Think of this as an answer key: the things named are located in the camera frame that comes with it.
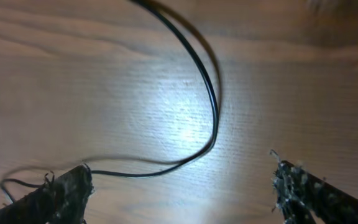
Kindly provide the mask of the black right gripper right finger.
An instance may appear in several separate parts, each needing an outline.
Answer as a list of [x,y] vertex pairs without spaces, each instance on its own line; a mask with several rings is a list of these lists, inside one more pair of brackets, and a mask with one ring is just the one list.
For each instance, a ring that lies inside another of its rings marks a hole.
[[275,207],[281,211],[285,223],[315,223],[313,217],[326,224],[358,224],[358,199],[328,184],[325,179],[305,171],[302,166],[281,160],[272,179],[277,194]]

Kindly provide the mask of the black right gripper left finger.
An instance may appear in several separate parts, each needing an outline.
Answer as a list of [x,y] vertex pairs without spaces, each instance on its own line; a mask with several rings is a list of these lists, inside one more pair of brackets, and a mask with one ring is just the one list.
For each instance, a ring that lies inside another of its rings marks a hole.
[[[19,200],[7,190],[5,183],[13,182],[35,191]],[[41,185],[17,179],[0,181],[1,190],[11,203],[0,209],[0,224],[82,224],[86,205],[94,192],[91,170],[80,165],[58,178],[44,176]]]

